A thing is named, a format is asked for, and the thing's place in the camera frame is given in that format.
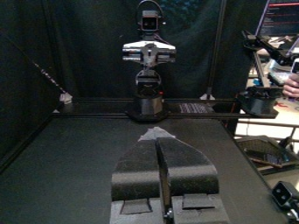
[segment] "camera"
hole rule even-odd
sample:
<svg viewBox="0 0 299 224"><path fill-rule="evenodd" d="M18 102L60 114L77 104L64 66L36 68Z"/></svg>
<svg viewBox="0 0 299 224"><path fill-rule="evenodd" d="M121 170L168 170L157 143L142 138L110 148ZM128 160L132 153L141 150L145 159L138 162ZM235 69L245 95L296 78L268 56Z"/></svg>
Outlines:
<svg viewBox="0 0 299 224"><path fill-rule="evenodd" d="M158 14L156 10L142 11L141 31L156 32L158 30Z"/></svg>

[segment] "desk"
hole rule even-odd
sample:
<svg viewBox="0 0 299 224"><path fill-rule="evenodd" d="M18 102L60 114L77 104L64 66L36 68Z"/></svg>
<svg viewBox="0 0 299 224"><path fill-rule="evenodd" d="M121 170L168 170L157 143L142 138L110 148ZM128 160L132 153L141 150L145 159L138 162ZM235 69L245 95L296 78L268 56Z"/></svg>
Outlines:
<svg viewBox="0 0 299 224"><path fill-rule="evenodd" d="M152 127L204 153L231 224L287 223L256 169L217 120L54 117L0 180L0 222L108 223L117 159Z"/></svg>

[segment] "black curtain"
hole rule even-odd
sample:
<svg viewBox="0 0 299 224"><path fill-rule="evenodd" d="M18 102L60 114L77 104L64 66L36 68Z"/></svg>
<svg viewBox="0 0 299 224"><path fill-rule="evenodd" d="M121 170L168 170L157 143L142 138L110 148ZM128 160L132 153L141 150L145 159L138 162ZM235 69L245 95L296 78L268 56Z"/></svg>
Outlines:
<svg viewBox="0 0 299 224"><path fill-rule="evenodd" d="M160 36L176 46L176 62L157 66L164 97L198 98L207 91L220 0L160 0ZM40 75L5 35L74 97L132 97L141 67L121 60L122 44L140 40L140 0L0 2L0 157L20 143L58 103L58 89ZM212 95L233 97L247 85L249 58L241 30L255 32L267 0L228 0Z"/></svg>
<svg viewBox="0 0 299 224"><path fill-rule="evenodd" d="M49 1L62 79L78 97L132 97L141 67L121 60L121 47L138 40L137 0ZM173 64L157 66L165 97L198 98L207 90L220 0L160 0L166 25L160 36L173 46ZM247 84L249 61L241 30L255 32L267 0L228 0L212 93L232 97Z"/></svg>
<svg viewBox="0 0 299 224"><path fill-rule="evenodd" d="M0 158L41 125L60 96L12 42L56 78L40 1L0 1Z"/></svg>

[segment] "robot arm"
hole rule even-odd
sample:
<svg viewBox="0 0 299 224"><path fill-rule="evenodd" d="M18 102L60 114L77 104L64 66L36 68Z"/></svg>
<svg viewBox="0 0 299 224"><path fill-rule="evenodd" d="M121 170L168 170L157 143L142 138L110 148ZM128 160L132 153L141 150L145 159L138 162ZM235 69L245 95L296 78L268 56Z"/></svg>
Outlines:
<svg viewBox="0 0 299 224"><path fill-rule="evenodd" d="M248 31L243 31L243 36L245 38L244 47L252 51L257 51L264 48L271 59L275 60L280 66L291 66L295 62L295 59L299 58L296 53L284 54L281 49L275 48L268 44L265 38L251 34Z"/></svg>

